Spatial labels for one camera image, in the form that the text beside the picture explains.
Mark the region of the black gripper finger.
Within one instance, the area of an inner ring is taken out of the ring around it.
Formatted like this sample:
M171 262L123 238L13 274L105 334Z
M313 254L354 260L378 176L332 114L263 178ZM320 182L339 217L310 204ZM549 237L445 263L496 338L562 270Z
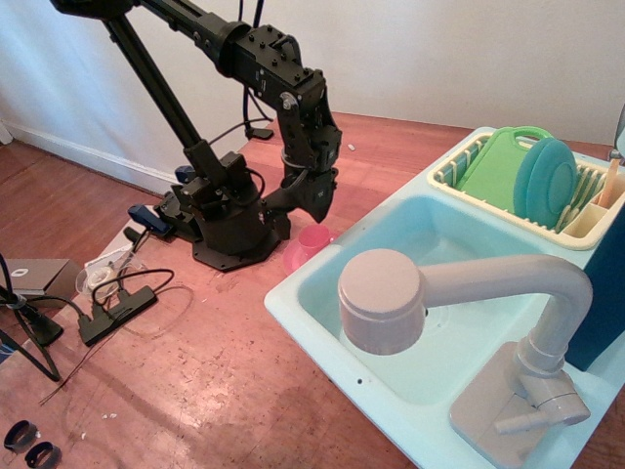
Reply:
M320 224L327 216L333 201L332 192L314 193L307 201L307 213Z

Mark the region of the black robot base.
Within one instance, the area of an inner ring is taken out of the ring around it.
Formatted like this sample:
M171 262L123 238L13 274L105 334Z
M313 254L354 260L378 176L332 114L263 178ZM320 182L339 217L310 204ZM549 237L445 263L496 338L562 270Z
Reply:
M275 227L262 220L257 174L240 153L229 152L221 160L229 177L215 187L196 175L190 165L180 166L178 183L155 206L171 233L191 243L193 258L221 272L265 261L282 242Z

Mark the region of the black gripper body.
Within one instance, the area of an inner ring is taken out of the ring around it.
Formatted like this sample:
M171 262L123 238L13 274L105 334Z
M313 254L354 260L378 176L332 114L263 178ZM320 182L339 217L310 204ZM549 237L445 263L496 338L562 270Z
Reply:
M296 109L281 109L278 124L283 141L284 175L278 189L265 198L267 211L305 212L314 193L334 192L341 131L325 111L304 116Z

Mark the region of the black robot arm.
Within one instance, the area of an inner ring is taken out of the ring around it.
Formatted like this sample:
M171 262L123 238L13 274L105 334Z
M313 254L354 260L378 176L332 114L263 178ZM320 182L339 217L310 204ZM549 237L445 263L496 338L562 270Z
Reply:
M126 15L135 1L56 1L62 14L101 21L185 148L196 173L214 188L228 186L210 145L200 138ZM143 7L188 37L224 77L253 92L276 112L284 177L263 201L270 217L302 209L316 222L327 216L336 188L334 167L342 133L319 69L303 66L295 38L271 25L225 21L190 1L145 1Z

